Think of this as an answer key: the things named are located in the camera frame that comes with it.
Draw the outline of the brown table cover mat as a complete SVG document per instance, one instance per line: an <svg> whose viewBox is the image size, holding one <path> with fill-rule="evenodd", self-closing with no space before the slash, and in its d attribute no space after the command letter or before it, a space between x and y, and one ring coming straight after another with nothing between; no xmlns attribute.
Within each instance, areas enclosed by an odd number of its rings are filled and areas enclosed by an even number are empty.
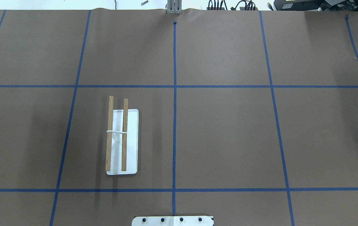
<svg viewBox="0 0 358 226"><path fill-rule="evenodd" d="M0 10L0 226L157 215L358 226L358 12Z"/></svg>

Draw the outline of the aluminium frame post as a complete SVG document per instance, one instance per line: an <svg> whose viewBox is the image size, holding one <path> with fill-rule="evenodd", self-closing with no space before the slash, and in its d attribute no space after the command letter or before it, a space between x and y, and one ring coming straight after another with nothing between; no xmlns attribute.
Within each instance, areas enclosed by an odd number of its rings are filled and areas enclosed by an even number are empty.
<svg viewBox="0 0 358 226"><path fill-rule="evenodd" d="M167 14L179 15L183 13L182 0L168 0L166 4Z"/></svg>

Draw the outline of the white wooden towel rack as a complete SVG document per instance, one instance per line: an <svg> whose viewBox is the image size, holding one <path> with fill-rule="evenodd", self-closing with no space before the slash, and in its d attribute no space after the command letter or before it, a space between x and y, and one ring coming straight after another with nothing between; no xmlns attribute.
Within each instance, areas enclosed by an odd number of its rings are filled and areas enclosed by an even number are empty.
<svg viewBox="0 0 358 226"><path fill-rule="evenodd" d="M114 97L108 97L107 175L134 175L138 172L139 110L129 109L124 99L123 109L114 109Z"/></svg>

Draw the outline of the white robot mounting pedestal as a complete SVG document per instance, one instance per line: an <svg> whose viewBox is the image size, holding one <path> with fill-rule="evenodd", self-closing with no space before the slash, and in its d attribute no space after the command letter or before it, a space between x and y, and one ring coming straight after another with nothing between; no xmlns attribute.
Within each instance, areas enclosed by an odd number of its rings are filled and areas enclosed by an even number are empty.
<svg viewBox="0 0 358 226"><path fill-rule="evenodd" d="M139 216L132 226L214 226L213 216Z"/></svg>

